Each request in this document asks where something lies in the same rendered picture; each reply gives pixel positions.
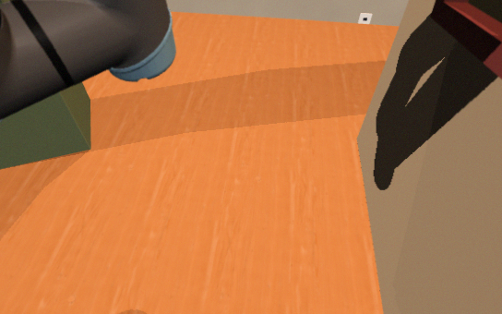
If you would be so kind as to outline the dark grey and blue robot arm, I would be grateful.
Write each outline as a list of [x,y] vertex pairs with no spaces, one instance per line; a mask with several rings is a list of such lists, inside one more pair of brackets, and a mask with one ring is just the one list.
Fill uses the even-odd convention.
[[109,69],[154,79],[173,63],[166,0],[10,0],[0,4],[0,123]]

